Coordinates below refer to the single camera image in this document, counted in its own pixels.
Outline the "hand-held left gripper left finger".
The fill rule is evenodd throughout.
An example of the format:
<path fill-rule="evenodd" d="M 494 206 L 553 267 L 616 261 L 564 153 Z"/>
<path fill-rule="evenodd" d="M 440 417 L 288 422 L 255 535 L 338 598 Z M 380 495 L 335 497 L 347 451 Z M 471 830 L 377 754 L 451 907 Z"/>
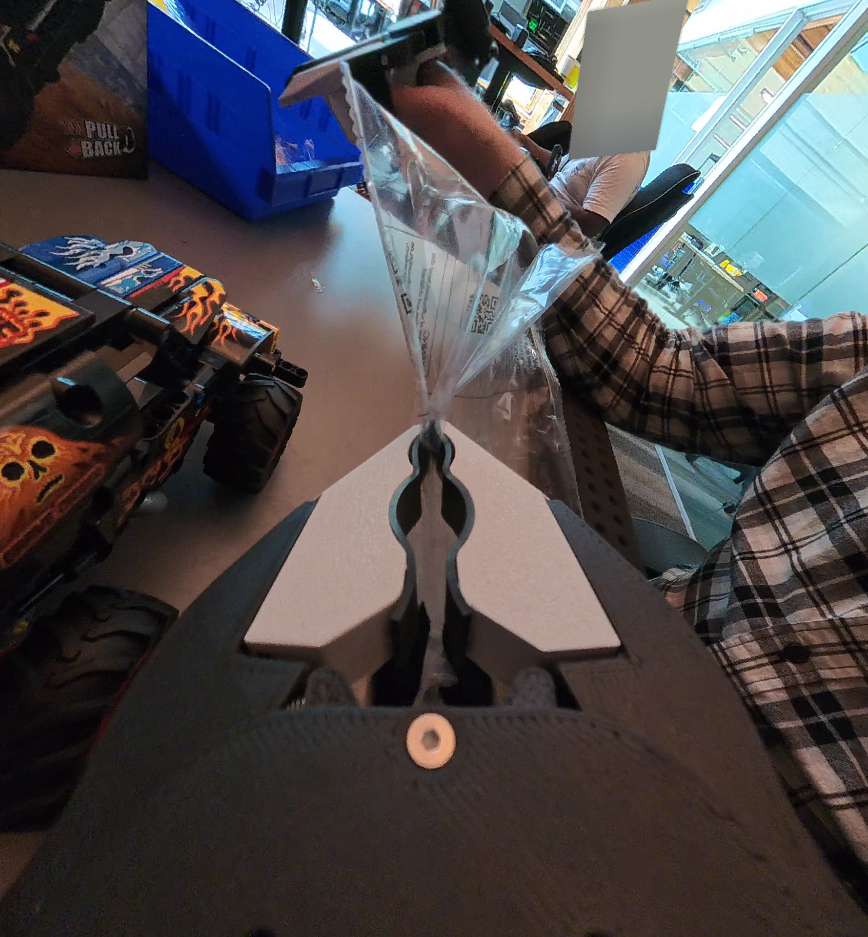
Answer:
<path fill-rule="evenodd" d="M 408 534 L 423 468 L 411 428 L 320 495 L 245 633 L 250 650 L 334 670 L 363 703 L 414 702 L 427 615 Z"/>

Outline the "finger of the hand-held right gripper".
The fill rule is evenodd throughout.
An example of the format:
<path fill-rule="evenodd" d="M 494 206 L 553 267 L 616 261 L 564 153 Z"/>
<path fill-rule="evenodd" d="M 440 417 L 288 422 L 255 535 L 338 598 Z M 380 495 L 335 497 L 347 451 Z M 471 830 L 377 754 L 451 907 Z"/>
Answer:
<path fill-rule="evenodd" d="M 290 107 L 323 98 L 330 108 L 348 108 L 352 104 L 351 69 L 346 61 L 314 61 L 294 69 L 288 77 L 278 102 Z"/>
<path fill-rule="evenodd" d="M 293 73 L 316 72 L 338 64 L 350 67 L 378 64 L 389 69 L 421 64 L 445 51 L 445 24 L 443 11 L 429 9 L 400 20 L 346 50 L 300 64 Z"/>

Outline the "clear plastic bag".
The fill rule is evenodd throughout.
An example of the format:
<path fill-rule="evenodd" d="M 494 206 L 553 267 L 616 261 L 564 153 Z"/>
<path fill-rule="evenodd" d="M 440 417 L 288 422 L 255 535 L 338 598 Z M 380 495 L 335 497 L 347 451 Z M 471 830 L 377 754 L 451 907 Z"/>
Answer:
<path fill-rule="evenodd" d="M 542 314 L 590 266 L 595 253 L 538 246 L 522 221 L 489 205 L 353 77 L 351 91 L 352 105 L 345 110 L 362 151 L 414 368 L 424 457 L 422 513 L 408 534 L 418 603 L 427 615 L 424 667 L 413 704 L 480 709 L 488 705 L 451 705 L 442 693 L 453 680 L 442 629 L 445 559 L 455 535 L 441 516 L 443 451 L 437 425 L 451 424 L 478 443 L 470 426 L 474 400 L 464 389 L 525 331 L 540 324 Z M 563 664 L 521 672 L 491 705 L 578 710 L 561 672 Z"/>

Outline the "dark toy box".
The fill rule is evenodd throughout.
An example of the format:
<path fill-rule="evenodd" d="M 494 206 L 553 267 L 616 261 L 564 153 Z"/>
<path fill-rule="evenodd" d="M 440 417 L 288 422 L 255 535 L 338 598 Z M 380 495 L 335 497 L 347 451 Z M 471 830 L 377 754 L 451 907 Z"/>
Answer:
<path fill-rule="evenodd" d="M 145 179 L 146 1 L 0 1 L 0 169 Z"/>

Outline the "flame-printed toy monster truck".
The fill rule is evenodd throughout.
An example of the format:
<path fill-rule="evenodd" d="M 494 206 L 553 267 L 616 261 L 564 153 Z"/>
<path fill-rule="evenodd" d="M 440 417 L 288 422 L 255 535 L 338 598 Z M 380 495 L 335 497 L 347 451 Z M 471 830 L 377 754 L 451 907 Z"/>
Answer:
<path fill-rule="evenodd" d="M 275 325 L 151 244 L 0 242 L 0 832 L 53 823 L 179 614 L 68 583 L 110 555 L 204 424 L 204 473 L 259 493 L 307 378 Z"/>

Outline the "person's right forearm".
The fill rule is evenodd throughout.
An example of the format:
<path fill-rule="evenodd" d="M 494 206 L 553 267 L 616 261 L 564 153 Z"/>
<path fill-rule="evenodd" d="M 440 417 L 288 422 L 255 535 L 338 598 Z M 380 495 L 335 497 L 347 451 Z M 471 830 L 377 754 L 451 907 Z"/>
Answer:
<path fill-rule="evenodd" d="M 868 314 L 671 330 L 603 261 L 545 314 L 564 381 L 613 426 L 762 466 L 787 448 L 868 457 Z"/>

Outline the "grey desk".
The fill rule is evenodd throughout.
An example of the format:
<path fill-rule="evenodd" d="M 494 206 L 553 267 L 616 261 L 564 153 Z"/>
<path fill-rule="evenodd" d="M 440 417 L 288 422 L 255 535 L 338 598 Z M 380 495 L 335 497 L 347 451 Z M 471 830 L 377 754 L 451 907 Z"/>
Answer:
<path fill-rule="evenodd" d="M 240 309 L 276 323 L 282 354 L 309 373 L 287 451 L 259 495 L 203 474 L 201 435 L 163 487 L 168 506 L 137 517 L 82 583 L 183 610 L 287 513 L 414 425 L 376 219 L 354 190 L 251 224 L 155 165 L 146 182 L 0 170 L 0 241 L 59 235 L 147 242 L 217 278 Z"/>

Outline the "person's right hand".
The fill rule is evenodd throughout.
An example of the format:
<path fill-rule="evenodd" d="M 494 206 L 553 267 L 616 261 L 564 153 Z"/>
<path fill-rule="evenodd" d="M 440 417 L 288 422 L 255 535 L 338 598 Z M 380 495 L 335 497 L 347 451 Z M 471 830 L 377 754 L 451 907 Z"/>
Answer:
<path fill-rule="evenodd" d="M 392 87 L 393 112 L 438 151 L 472 137 L 482 121 L 480 104 L 463 79 L 440 59 L 422 63 L 413 85 Z"/>

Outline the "brown workbench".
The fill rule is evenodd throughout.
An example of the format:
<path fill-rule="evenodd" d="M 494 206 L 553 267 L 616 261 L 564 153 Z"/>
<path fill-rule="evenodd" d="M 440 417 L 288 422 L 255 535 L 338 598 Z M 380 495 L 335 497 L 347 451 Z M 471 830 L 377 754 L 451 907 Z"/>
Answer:
<path fill-rule="evenodd" d="M 518 77 L 537 88 L 550 89 L 568 102 L 573 100 L 575 92 L 564 83 L 556 70 L 545 66 L 544 60 L 519 48 L 492 20 L 489 31 L 496 43 L 497 68 L 484 93 L 484 102 L 488 107 L 494 108 L 502 100 L 511 77 Z"/>

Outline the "blue storage bin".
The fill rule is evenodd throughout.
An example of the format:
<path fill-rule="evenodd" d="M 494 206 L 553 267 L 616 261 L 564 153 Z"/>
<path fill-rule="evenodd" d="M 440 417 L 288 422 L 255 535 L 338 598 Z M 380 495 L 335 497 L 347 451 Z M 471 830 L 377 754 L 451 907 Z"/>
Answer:
<path fill-rule="evenodd" d="M 151 158 L 259 221 L 333 198 L 363 177 L 322 99 L 283 107 L 309 56 L 240 2 L 147 7 Z"/>

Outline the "grey chair seat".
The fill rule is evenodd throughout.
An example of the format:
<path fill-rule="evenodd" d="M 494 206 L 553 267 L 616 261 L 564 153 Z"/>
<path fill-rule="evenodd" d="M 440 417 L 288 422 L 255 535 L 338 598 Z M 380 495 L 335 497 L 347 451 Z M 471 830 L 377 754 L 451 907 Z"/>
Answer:
<path fill-rule="evenodd" d="M 643 568 L 648 578 L 656 578 L 676 568 L 698 568 L 708 551 L 684 533 L 647 519 L 633 518 Z"/>

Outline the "crinkled printed plastic bag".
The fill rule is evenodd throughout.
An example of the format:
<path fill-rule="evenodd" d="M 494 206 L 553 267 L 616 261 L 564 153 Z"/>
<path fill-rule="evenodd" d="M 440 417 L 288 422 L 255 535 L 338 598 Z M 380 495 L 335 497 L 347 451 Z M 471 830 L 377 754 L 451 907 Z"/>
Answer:
<path fill-rule="evenodd" d="M 557 373 L 540 324 L 531 326 L 464 389 L 471 436 L 546 497 L 582 515 Z"/>

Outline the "black office chair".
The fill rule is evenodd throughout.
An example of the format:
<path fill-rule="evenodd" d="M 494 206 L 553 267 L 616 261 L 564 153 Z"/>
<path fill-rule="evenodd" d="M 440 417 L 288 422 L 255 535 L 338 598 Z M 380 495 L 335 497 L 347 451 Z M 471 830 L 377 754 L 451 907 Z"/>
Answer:
<path fill-rule="evenodd" d="M 701 173 L 691 166 L 676 164 L 645 184 L 604 231 L 601 257 L 610 262 L 624 249 L 660 228 L 691 200 L 692 187 L 700 177 Z"/>

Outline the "person's plaid shirt torso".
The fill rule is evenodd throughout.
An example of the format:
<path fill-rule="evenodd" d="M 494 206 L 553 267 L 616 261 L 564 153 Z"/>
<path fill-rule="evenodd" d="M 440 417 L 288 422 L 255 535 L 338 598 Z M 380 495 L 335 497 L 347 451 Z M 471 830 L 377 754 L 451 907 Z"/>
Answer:
<path fill-rule="evenodd" d="M 663 586 L 742 697 L 791 807 L 868 914 L 868 365 L 691 447 L 760 466 L 729 540 Z"/>

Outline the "background shelving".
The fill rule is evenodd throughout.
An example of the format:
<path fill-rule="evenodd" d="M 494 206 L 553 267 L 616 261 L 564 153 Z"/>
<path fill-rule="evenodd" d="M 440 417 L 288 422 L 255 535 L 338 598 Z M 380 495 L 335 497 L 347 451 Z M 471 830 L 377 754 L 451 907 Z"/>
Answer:
<path fill-rule="evenodd" d="M 636 287 L 664 322 L 699 330 L 734 322 L 801 319 L 792 304 L 686 225 Z"/>

